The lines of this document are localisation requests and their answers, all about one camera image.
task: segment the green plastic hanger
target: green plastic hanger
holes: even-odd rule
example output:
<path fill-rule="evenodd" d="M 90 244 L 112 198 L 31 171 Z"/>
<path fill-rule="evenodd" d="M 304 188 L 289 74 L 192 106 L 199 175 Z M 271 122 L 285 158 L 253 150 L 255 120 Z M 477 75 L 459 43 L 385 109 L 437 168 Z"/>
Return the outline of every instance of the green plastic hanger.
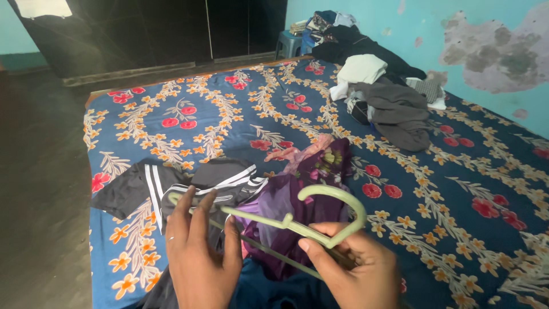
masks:
<path fill-rule="evenodd" d="M 326 236 L 322 233 L 319 233 L 319 232 L 309 228 L 306 225 L 303 225 L 299 222 L 294 221 L 293 220 L 294 216 L 291 213 L 287 213 L 286 216 L 284 216 L 284 219 L 282 221 L 278 221 L 278 220 L 258 216 L 256 214 L 252 214 L 252 213 L 249 213 L 249 212 L 237 210 L 237 209 L 234 209 L 232 207 L 216 206 L 216 208 L 221 210 L 222 212 L 231 214 L 233 216 L 238 216 L 238 217 L 250 219 L 250 220 L 257 221 L 257 222 L 267 224 L 267 225 L 270 225 L 270 226 L 273 226 L 273 227 L 276 227 L 276 228 L 280 228 L 280 229 L 292 230 L 292 231 L 294 231 L 294 232 L 296 232 L 296 233 L 298 233 L 298 234 L 300 234 L 304 237 L 307 237 L 307 238 L 310 238 L 310 239 L 313 239 L 313 240 L 317 241 L 319 244 L 323 245 L 327 249 L 332 249 L 335 245 L 341 243 L 349 235 L 351 235 L 354 232 L 362 229 L 365 226 L 366 221 L 367 221 L 367 217 L 366 217 L 366 210 L 364 209 L 364 206 L 362 205 L 362 203 L 356 197 L 354 197 L 353 195 L 351 195 L 350 193 L 348 193 L 348 192 L 346 192 L 342 189 L 332 187 L 332 186 L 328 186 L 328 185 L 310 185 L 310 186 L 307 186 L 307 187 L 301 189 L 301 191 L 299 191 L 298 199 L 301 200 L 301 201 L 304 201 L 307 197 L 309 197 L 311 195 L 318 195 L 318 194 L 333 196 L 333 197 L 335 197 L 339 200 L 342 200 L 347 205 L 349 205 L 349 207 L 351 207 L 356 213 L 356 219 L 351 224 L 349 224 L 347 227 L 345 227 L 343 230 L 341 230 L 339 233 L 337 233 L 335 236 L 333 236 L 332 238 L 330 238 L 330 237 L 328 237 L 328 236 Z M 179 201 L 180 197 L 181 197 L 181 194 L 176 193 L 176 192 L 171 192 L 168 195 L 168 199 L 174 205 L 177 205 L 177 201 Z M 224 226 L 222 224 L 220 224 L 216 221 L 213 221 L 212 219 L 210 219 L 210 224 L 217 227 L 217 228 L 219 228 L 219 229 L 224 228 Z M 286 256 L 283 256 L 280 253 L 278 253 L 278 252 L 276 252 L 276 251 L 274 251 L 274 250 L 272 250 L 272 249 L 270 249 L 270 248 L 268 248 L 268 247 L 266 247 L 266 246 L 264 246 L 264 245 L 262 245 L 262 244 L 260 244 L 256 241 L 254 241 L 254 240 L 252 240 L 252 239 L 250 239 L 250 238 L 248 238 L 244 235 L 241 235 L 240 237 L 241 237 L 242 240 L 248 242 L 249 244 L 251 244 L 252 246 L 258 248 L 259 250 L 261 250 L 261 251 L 263 251 L 267 254 L 270 254 L 270 255 L 278 258 L 279 260 L 282 260 L 282 261 L 284 261 L 284 262 L 286 262 L 286 263 L 302 270 L 303 272 L 308 273 L 308 274 L 322 280 L 322 277 L 320 277 L 318 272 L 315 272 L 312 269 L 310 269 L 308 267 L 305 267 L 305 266 L 295 262 L 294 260 L 291 260 L 290 258 L 288 258 Z M 344 263 L 345 264 L 344 266 L 346 268 L 352 268 L 353 267 L 353 265 L 349 265 L 348 259 L 346 257 L 344 257 L 338 251 L 328 250 L 328 252 L 334 258 L 338 259 L 339 262 Z"/>

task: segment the human hand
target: human hand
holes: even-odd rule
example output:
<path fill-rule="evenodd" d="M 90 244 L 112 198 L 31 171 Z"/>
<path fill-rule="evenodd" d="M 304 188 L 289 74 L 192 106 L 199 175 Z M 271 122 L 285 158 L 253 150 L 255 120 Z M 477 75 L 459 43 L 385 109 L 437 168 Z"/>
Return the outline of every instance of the human hand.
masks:
<path fill-rule="evenodd" d="M 324 222 L 309 226 L 333 236 L 346 224 Z M 396 256 L 363 231 L 350 235 L 335 247 L 358 264 L 350 271 L 341 268 L 314 240 L 300 239 L 299 246 L 307 253 L 342 309 L 397 308 L 400 277 Z"/>
<path fill-rule="evenodd" d="M 189 213 L 190 186 L 167 218 L 166 252 L 180 309 L 225 309 L 242 270 L 240 234 L 233 216 L 225 222 L 225 255 L 208 246 L 210 208 L 216 190 Z"/>

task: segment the blue floral bedsheet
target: blue floral bedsheet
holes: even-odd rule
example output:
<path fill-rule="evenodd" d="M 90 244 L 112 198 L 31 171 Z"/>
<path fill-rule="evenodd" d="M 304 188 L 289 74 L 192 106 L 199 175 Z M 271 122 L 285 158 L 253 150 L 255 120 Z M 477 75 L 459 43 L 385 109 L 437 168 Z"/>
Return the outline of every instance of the blue floral bedsheet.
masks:
<path fill-rule="evenodd" d="M 97 192 L 149 158 L 192 174 L 219 156 L 253 161 L 272 176 L 319 133 L 348 138 L 367 231 L 397 253 L 405 301 L 415 308 L 547 308 L 549 142 L 481 106 L 449 95 L 430 111 L 432 145 L 411 153 L 330 103 L 339 66 L 300 60 L 258 65 L 96 98 L 84 141 Z M 150 201 L 120 221 L 91 209 L 95 309 L 139 300 L 167 265 Z"/>

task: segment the dark floor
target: dark floor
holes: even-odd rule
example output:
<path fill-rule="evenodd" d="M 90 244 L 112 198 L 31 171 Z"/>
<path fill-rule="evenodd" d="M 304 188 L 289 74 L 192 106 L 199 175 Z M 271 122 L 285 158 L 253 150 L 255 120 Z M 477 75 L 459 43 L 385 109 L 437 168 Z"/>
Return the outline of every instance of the dark floor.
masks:
<path fill-rule="evenodd" d="M 271 61 L 256 58 L 63 87 L 52 71 L 0 72 L 0 303 L 8 309 L 92 307 L 90 173 L 82 141 L 91 91 Z"/>

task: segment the wardrobe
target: wardrobe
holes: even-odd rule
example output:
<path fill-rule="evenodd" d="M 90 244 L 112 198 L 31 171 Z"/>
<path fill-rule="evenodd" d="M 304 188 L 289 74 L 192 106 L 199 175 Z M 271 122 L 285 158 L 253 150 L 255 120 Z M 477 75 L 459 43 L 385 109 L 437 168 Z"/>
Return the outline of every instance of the wardrobe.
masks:
<path fill-rule="evenodd" d="M 272 52 L 287 7 L 287 0 L 66 1 L 72 16 L 29 19 L 8 0 L 60 78 Z"/>

